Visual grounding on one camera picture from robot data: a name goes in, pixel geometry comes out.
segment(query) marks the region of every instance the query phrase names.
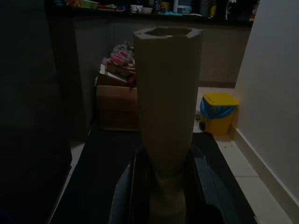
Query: bowl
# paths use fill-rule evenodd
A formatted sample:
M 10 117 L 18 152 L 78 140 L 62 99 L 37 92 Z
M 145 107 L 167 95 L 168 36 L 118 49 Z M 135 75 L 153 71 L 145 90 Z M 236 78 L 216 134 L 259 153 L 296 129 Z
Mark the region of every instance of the bowl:
M 143 7 L 141 8 L 141 13 L 142 14 L 151 14 L 151 11 L 153 10 L 153 8 L 146 8 L 146 7 Z

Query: tiled floor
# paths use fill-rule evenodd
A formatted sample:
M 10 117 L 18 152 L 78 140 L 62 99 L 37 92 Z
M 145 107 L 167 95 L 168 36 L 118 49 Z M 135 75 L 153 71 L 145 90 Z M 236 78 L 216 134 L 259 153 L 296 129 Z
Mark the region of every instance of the tiled floor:
M 202 99 L 202 96 L 205 93 L 213 91 L 232 93 L 234 90 L 224 88 L 200 87 L 198 91 L 198 101 L 196 105 L 197 111 L 199 111 L 199 103 Z M 200 132 L 200 129 L 198 127 L 198 121 L 194 122 L 193 131 Z M 251 205 L 258 222 L 260 224 L 291 224 L 292 222 L 289 219 L 289 217 L 279 206 L 275 198 L 269 192 L 264 183 L 260 180 L 257 173 L 251 167 L 249 162 L 246 160 L 245 156 L 242 154 L 237 145 L 231 140 L 231 138 L 228 135 L 226 135 L 221 137 L 215 137 L 215 140 L 224 158 L 226 159 L 232 173 L 238 181 L 244 195 L 246 196 L 249 204 Z M 70 180 L 70 177 L 77 162 L 79 161 L 83 147 L 84 143 L 82 142 L 71 143 L 71 154 L 73 156 L 73 160 L 71 163 L 72 168 L 66 180 L 63 192 Z

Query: cardboard box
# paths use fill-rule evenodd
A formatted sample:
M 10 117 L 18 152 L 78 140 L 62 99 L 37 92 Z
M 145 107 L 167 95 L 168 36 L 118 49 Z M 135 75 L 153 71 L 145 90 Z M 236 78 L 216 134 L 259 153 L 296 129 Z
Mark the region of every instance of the cardboard box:
M 112 130 L 139 130 L 137 89 L 122 86 L 121 80 L 105 76 L 105 71 L 101 70 L 96 90 L 99 126 Z

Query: yellow trash bin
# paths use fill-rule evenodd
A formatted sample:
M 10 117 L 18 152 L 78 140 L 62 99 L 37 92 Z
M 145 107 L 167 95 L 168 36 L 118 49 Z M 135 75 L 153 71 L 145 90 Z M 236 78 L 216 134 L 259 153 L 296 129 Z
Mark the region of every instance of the yellow trash bin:
M 205 94 L 200 103 L 199 126 L 213 135 L 225 135 L 238 106 L 238 100 L 228 93 Z

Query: blue trash bag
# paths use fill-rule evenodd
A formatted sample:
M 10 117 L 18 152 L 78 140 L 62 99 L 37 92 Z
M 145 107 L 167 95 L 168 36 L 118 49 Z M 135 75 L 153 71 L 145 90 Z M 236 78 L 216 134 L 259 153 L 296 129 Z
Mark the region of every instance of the blue trash bag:
M 232 114 L 237 106 L 211 106 L 202 98 L 200 103 L 200 113 L 208 119 L 225 118 Z

